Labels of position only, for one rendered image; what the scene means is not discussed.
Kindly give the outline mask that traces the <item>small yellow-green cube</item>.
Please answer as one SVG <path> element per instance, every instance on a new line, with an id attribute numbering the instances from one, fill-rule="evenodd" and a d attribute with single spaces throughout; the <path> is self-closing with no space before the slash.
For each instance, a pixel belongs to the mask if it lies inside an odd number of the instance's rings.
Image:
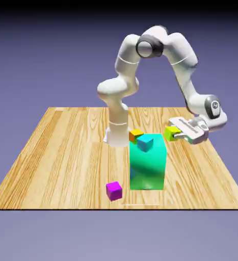
<path id="1" fill-rule="evenodd" d="M 174 135 L 175 134 L 180 134 L 180 133 L 181 133 L 181 130 L 178 129 L 177 127 L 175 127 L 175 126 L 167 126 L 165 128 L 164 138 L 167 141 L 176 141 L 176 139 L 174 138 Z"/>

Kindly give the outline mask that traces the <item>small cyan cube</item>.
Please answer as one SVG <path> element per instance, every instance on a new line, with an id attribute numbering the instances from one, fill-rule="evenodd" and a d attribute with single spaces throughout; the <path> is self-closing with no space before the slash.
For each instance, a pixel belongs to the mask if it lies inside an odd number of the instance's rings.
<path id="1" fill-rule="evenodd" d="M 143 134 L 137 138 L 137 146 L 143 152 L 148 152 L 153 147 L 153 143 L 152 134 Z"/>

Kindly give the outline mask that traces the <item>large green box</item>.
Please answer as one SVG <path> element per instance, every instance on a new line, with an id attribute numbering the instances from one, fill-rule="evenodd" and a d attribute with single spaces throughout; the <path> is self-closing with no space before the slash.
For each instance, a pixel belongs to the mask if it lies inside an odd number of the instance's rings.
<path id="1" fill-rule="evenodd" d="M 148 152 L 129 142 L 129 182 L 131 190 L 163 190 L 167 149 L 162 134 L 152 134 L 154 143 Z"/>

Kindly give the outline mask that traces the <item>small orange cube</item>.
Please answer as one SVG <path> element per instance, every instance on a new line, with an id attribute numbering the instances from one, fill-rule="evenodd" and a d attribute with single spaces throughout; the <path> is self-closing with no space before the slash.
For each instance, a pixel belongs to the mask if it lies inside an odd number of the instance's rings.
<path id="1" fill-rule="evenodd" d="M 129 131 L 129 141 L 136 143 L 137 138 L 142 136 L 144 133 L 139 129 L 132 129 Z"/>

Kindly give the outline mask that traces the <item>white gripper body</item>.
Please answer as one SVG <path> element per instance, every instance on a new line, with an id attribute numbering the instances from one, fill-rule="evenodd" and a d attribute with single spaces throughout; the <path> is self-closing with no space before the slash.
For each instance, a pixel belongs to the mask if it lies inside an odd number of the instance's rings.
<path id="1" fill-rule="evenodd" d="M 206 141 L 208 138 L 208 127 L 203 119 L 186 120 L 183 117 L 170 118 L 168 121 L 169 126 L 175 126 L 181 130 L 182 133 L 188 137 L 190 144 L 198 144 Z"/>

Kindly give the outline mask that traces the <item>small magenta cube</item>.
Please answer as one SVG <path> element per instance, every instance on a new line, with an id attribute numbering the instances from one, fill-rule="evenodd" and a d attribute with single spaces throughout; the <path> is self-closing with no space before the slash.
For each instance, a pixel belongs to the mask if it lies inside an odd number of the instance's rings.
<path id="1" fill-rule="evenodd" d="M 122 198 L 122 187 L 115 181 L 106 184 L 106 194 L 110 201 L 115 201 Z"/>

